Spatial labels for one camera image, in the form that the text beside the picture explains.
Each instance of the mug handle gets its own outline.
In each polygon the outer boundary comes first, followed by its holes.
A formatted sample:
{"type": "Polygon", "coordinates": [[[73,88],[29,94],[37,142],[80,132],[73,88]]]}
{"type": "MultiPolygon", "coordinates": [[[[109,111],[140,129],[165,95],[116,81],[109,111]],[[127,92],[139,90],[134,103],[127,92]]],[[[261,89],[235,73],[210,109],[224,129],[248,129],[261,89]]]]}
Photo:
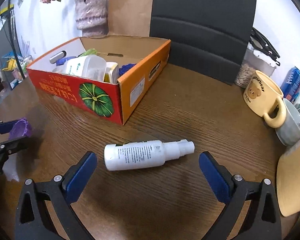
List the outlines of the mug handle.
{"type": "Polygon", "coordinates": [[[269,125],[270,127],[279,128],[286,120],[287,109],[281,97],[277,97],[275,101],[277,101],[279,105],[277,116],[275,118],[271,118],[268,113],[264,113],[263,118],[265,119],[267,125],[269,125]]]}

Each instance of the orange cardboard box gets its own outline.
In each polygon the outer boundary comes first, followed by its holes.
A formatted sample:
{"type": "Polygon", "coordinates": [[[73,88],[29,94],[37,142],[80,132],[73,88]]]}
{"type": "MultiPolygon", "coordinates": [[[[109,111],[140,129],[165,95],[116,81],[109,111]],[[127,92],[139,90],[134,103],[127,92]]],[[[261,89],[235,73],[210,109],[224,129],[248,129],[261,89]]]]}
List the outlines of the orange cardboard box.
{"type": "Polygon", "coordinates": [[[124,125],[167,64],[170,43],[161,38],[124,35],[74,38],[34,60],[27,70],[36,88],[124,125]],[[53,55],[64,50],[67,57],[78,56],[92,48],[98,56],[117,62],[119,67],[136,65],[118,79],[118,84],[52,72],[56,65],[49,59],[53,55]]]}

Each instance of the gray cup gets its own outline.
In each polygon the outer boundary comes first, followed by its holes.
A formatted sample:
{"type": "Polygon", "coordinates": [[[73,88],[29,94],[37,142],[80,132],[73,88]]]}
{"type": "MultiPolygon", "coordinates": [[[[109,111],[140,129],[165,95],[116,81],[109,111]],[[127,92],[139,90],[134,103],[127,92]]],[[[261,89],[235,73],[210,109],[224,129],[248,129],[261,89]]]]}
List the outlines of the gray cup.
{"type": "Polygon", "coordinates": [[[285,146],[292,146],[300,140],[300,113],[289,100],[284,98],[283,102],[287,108],[286,120],[275,132],[285,146]]]}

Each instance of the cable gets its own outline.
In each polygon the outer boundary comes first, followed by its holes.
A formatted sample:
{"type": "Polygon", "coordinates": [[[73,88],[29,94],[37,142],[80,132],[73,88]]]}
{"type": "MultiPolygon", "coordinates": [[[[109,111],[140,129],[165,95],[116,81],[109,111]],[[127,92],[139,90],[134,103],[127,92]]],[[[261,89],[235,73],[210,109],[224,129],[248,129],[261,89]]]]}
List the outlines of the cable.
{"type": "MultiPolygon", "coordinates": [[[[11,2],[11,0],[8,0],[8,10],[10,10],[10,2],[11,2]]],[[[11,18],[10,17],[8,17],[8,25],[9,25],[10,41],[12,41],[11,47],[12,47],[13,55],[14,55],[14,58],[15,58],[15,60],[17,62],[18,69],[19,69],[19,71],[21,73],[22,79],[25,79],[26,76],[25,76],[25,74],[22,71],[22,67],[20,65],[20,62],[19,62],[19,59],[18,59],[18,55],[17,55],[17,52],[16,52],[16,48],[15,48],[14,43],[13,43],[12,30],[11,30],[11,18]]]]}
{"type": "Polygon", "coordinates": [[[8,38],[8,35],[7,35],[7,32],[6,32],[6,30],[4,29],[4,24],[3,24],[3,21],[2,21],[2,19],[3,19],[3,17],[2,17],[2,14],[0,14],[0,21],[1,21],[1,23],[2,23],[2,28],[3,28],[3,30],[4,30],[4,33],[6,34],[6,37],[7,37],[7,40],[8,40],[8,42],[9,42],[9,44],[10,44],[10,46],[12,47],[12,45],[11,45],[11,41],[10,41],[10,39],[8,38]]]}

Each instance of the blue gripper pad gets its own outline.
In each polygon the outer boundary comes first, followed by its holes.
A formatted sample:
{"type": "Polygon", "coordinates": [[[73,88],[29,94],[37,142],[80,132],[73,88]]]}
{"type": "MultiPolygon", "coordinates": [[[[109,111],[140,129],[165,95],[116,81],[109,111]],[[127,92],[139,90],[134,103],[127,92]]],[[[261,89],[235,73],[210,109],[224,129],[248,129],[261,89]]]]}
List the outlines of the blue gripper pad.
{"type": "Polygon", "coordinates": [[[231,184],[232,175],[228,170],[224,166],[219,165],[209,152],[200,154],[199,167],[218,201],[225,204],[229,203],[233,184],[231,184]]]}
{"type": "Polygon", "coordinates": [[[0,134],[5,134],[8,133],[12,130],[12,127],[19,121],[18,120],[13,120],[9,122],[4,122],[0,123],[0,134]]]}
{"type": "Polygon", "coordinates": [[[70,205],[77,202],[91,175],[97,167],[97,156],[87,152],[78,164],[71,166],[64,175],[62,188],[65,200],[70,205]]]}

